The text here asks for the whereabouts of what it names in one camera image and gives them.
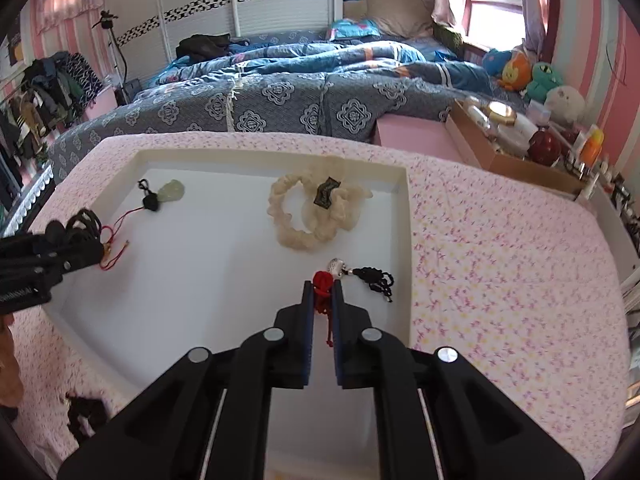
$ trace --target pink tablecloth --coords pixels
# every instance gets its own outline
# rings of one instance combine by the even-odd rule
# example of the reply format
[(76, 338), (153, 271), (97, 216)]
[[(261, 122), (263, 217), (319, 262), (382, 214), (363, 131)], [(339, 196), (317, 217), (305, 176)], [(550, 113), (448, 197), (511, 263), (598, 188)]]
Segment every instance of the pink tablecloth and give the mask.
[[(612, 455), (626, 395), (628, 346), (606, 241), (580, 206), (491, 173), (415, 153), (294, 134), (111, 137), (58, 187), (33, 225), (90, 206), (138, 149), (232, 148), (342, 155), (404, 166), (413, 237), (412, 344), (461, 351), (571, 452), (591, 478)], [(16, 430), (62, 458), (75, 448), (62, 397), (120, 396), (34, 308), (15, 325), (26, 387)]]

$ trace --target gray bedspread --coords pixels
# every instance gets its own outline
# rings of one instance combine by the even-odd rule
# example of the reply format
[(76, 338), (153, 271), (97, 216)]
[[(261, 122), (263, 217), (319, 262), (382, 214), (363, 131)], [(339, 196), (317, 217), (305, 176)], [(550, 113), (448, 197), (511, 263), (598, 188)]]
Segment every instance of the gray bedspread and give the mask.
[[(376, 119), (385, 113), (443, 121), (454, 99), (469, 94), (426, 82), (424, 76), (376, 70), (244, 74), (193, 83), (157, 88), (147, 98), (65, 132), (49, 148), (56, 183), (106, 137), (205, 130), (290, 132), (369, 142)], [(495, 88), (489, 92), (494, 98), (509, 97)]]

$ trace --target red cord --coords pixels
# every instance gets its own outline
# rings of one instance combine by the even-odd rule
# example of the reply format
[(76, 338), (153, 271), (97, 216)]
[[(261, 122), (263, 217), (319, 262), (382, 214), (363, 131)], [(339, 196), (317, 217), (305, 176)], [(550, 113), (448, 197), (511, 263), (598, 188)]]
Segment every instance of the red cord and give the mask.
[(314, 306), (318, 314), (326, 314), (327, 320), (329, 322), (329, 333), (326, 338), (326, 343), (329, 348), (333, 348), (334, 343), (332, 341), (332, 338), (334, 332), (334, 324), (331, 308), (331, 287), (334, 284), (334, 277), (330, 272), (326, 272), (325, 270), (318, 270), (318, 272), (316, 272), (314, 275), (313, 284), (314, 292), (316, 294), (316, 304)]
[(125, 249), (127, 247), (129, 247), (129, 240), (126, 240), (124, 242), (124, 246), (121, 248), (120, 252), (118, 254), (116, 254), (111, 260), (109, 260), (108, 262), (105, 262), (104, 259), (108, 258), (111, 254), (111, 246), (113, 245), (113, 240), (116, 236), (116, 234), (118, 234), (118, 231), (120, 230), (120, 228), (122, 227), (122, 224), (124, 222), (124, 219), (127, 217), (127, 215), (131, 214), (131, 213), (135, 213), (136, 211), (140, 211), (143, 210), (144, 207), (139, 207), (136, 209), (131, 209), (129, 211), (127, 211), (126, 213), (124, 213), (124, 215), (122, 215), (120, 218), (118, 218), (114, 223), (113, 223), (113, 227), (108, 226), (108, 225), (103, 225), (100, 228), (100, 234), (102, 234), (103, 230), (109, 230), (111, 232), (111, 235), (109, 236), (108, 240), (105, 242), (102, 242), (103, 246), (104, 246), (104, 258), (102, 259), (102, 261), (100, 262), (100, 268), (102, 270), (111, 270), (113, 269), (113, 267), (115, 266), (115, 264), (118, 262), (118, 260), (120, 259), (120, 257), (122, 256), (122, 253), (125, 251)]

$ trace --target silver screw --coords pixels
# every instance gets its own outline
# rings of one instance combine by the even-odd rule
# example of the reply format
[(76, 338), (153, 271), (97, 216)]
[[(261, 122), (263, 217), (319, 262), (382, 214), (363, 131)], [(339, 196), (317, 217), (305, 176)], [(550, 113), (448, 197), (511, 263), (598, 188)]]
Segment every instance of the silver screw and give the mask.
[(187, 354), (189, 361), (192, 363), (201, 363), (209, 359), (209, 350), (203, 347), (193, 348)]
[(264, 331), (262, 334), (267, 341), (280, 341), (284, 337), (284, 332), (281, 328), (272, 326)]
[(366, 328), (362, 331), (362, 338), (365, 341), (379, 341), (382, 339), (382, 332), (377, 328)]
[(438, 359), (446, 363), (452, 363), (458, 358), (458, 352), (453, 348), (444, 347), (438, 350)]

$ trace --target stuffed toy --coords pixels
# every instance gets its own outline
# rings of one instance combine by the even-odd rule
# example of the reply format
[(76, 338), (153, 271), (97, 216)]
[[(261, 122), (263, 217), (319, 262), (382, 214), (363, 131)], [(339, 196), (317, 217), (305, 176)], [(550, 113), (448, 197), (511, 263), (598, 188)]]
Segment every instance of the stuffed toy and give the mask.
[(584, 98), (571, 86), (559, 86), (546, 94), (545, 108), (551, 110), (551, 118), (561, 124), (572, 124), (584, 112)]
[(544, 104), (546, 94), (564, 82), (559, 73), (549, 63), (536, 63), (532, 72), (533, 81), (527, 85), (527, 97)]
[(492, 77), (500, 77), (504, 66), (511, 61), (511, 50), (496, 50), (492, 48), (482, 58), (482, 68)]
[(502, 79), (498, 79), (498, 85), (505, 90), (524, 90), (531, 81), (531, 63), (522, 52), (518, 52), (502, 70)]

